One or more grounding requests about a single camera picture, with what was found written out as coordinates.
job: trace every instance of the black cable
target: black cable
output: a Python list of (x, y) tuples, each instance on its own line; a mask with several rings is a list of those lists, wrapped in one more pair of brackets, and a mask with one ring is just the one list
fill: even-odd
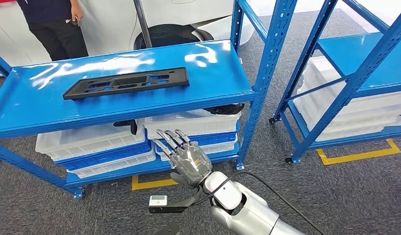
[(297, 214), (299, 214), (307, 223), (309, 223), (313, 228), (315, 228), (321, 235), (326, 235), (324, 232), (321, 231), (315, 224), (313, 224), (303, 213), (301, 213), (298, 209), (296, 209), (291, 203), (289, 203), (287, 200), (285, 200), (281, 195), (279, 195), (271, 186), (269, 186), (264, 180), (262, 180), (260, 177), (255, 175), (254, 173), (251, 173), (249, 171), (238, 171), (232, 174), (230, 177), (228, 177), (223, 183), (221, 183), (215, 190), (213, 190), (209, 195), (206, 197), (202, 198), (201, 200), (194, 202), (192, 205), (197, 205), (200, 204), (209, 198), (211, 198), (221, 187), (223, 187), (224, 184), (226, 184), (228, 181), (233, 179), (235, 176), (240, 175), (240, 174), (248, 174), (253, 177), (255, 177), (257, 180), (261, 181), (267, 188), (269, 188), (275, 195), (277, 195), (281, 200), (283, 200), (288, 206), (290, 206)]

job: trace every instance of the black pants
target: black pants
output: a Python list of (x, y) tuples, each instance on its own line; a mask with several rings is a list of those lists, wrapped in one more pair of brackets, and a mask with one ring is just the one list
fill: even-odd
[(43, 44), (52, 61), (88, 56), (81, 28), (70, 21), (59, 20), (28, 25), (30, 32)]

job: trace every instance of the white car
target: white car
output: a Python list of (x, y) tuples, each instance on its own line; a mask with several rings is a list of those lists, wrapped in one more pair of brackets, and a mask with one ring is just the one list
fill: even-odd
[[(233, 0), (142, 0), (153, 46), (230, 37)], [(89, 55), (145, 47), (132, 0), (80, 0)], [(254, 28), (245, 17), (241, 44)], [(11, 66), (50, 61), (15, 1), (0, 0), (0, 56)]]

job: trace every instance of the metal pole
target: metal pole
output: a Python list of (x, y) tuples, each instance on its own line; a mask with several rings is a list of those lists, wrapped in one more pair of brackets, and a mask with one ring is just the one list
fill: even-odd
[(137, 17), (140, 21), (142, 36), (144, 37), (145, 47), (152, 48), (150, 34), (148, 33), (147, 21), (145, 21), (144, 10), (142, 9), (142, 5), (140, 0), (134, 0), (134, 6), (136, 8)]

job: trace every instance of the black bracket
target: black bracket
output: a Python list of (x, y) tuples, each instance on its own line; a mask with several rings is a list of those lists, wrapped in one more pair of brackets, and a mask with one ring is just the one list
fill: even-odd
[(148, 211), (152, 214), (164, 214), (164, 213), (183, 213), (188, 207), (190, 207), (196, 199), (203, 193), (200, 186), (197, 187), (197, 193), (186, 200), (181, 202), (174, 202), (170, 205), (165, 206), (149, 206)]
[(80, 99), (183, 85), (189, 85), (186, 67), (134, 72), (78, 80), (63, 94), (63, 99)]
[(114, 126), (131, 126), (131, 133), (133, 135), (137, 134), (137, 123), (135, 122), (135, 120), (128, 120), (128, 121), (117, 121), (114, 123)]
[(244, 103), (238, 104), (228, 104), (223, 106), (216, 106), (212, 108), (204, 109), (211, 114), (219, 114), (219, 115), (234, 115), (239, 113), (245, 107)]

